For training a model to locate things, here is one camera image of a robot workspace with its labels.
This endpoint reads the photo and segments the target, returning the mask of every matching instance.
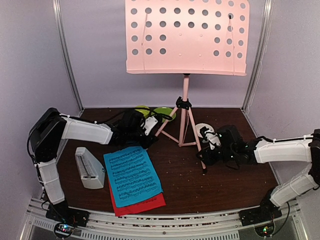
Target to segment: blue paper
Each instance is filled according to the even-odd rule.
[[[163,192],[149,155],[141,146],[103,157],[117,208],[143,202]]]

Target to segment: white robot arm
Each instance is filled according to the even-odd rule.
[[[309,163],[291,180],[271,189],[261,201],[260,207],[239,213],[242,225],[268,221],[271,216],[281,217],[279,207],[320,185],[320,129],[313,134],[291,139],[268,139],[264,136],[244,142],[237,128],[227,125],[217,132],[207,127],[200,130],[202,137],[209,141],[209,147],[197,154],[206,165],[217,161],[235,161],[241,164],[264,164],[280,161]]]
[[[86,220],[83,219],[88,219],[87,212],[75,211],[68,207],[61,188],[57,170],[57,152],[61,140],[82,140],[102,145],[135,142],[146,149],[157,141],[152,129],[165,117],[156,115],[145,119],[142,113],[131,109],[124,112],[121,120],[106,124],[107,121],[92,122],[63,115],[55,108],[48,109],[31,129],[27,141],[28,153],[50,202],[47,217],[71,224],[76,219],[78,226],[85,226]]]

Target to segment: lavender wall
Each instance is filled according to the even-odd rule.
[[[249,119],[259,135],[290,138],[320,128],[320,1],[275,1],[267,52]],[[273,165],[282,182],[304,163]],[[320,192],[298,198],[310,232],[320,239]]]
[[[0,0],[0,239],[16,239],[41,186],[28,132],[49,107],[77,114],[51,0]]]
[[[173,106],[182,94],[178,74],[126,72],[124,0],[61,0],[67,46],[85,107]],[[250,0],[247,76],[192,75],[190,101],[197,107],[241,107],[260,37],[265,1]]]

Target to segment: yellow-green object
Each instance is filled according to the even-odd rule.
[[[148,106],[144,106],[144,105],[141,105],[141,106],[136,106],[135,108],[145,108],[145,109],[150,109]],[[149,115],[150,115],[150,111],[149,110],[144,110],[144,109],[136,109],[136,111],[140,112],[143,114],[144,118],[148,118]]]
[[[172,108],[170,108],[170,107],[158,107],[158,108],[156,108],[155,110],[154,110],[156,113],[158,113],[158,114],[165,114],[165,115],[170,115],[171,114],[171,112],[173,111],[173,109]],[[176,113],[174,113],[173,114],[173,116],[172,116],[172,120],[174,120],[175,118],[176,118],[176,116],[177,116],[177,114]]]

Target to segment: dark wooden surface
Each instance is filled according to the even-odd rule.
[[[119,110],[86,109],[82,118],[100,121]],[[255,137],[240,109],[194,108],[193,115],[196,123],[207,123],[216,129],[223,125],[236,125],[245,141]],[[179,118],[165,128],[176,137]],[[192,140],[191,131],[188,133],[187,139]],[[208,173],[202,175],[201,164],[195,156],[195,146],[180,148],[163,134],[159,138],[149,148],[148,154],[161,180],[166,206],[146,214],[206,213],[256,206],[267,190],[277,185],[268,164],[242,165],[240,170],[232,170],[220,162],[209,166]],[[83,187],[75,161],[77,147],[86,147],[103,165],[103,155],[120,148],[69,140],[58,163],[61,185],[71,207],[113,212],[107,177],[103,189],[90,190]]]

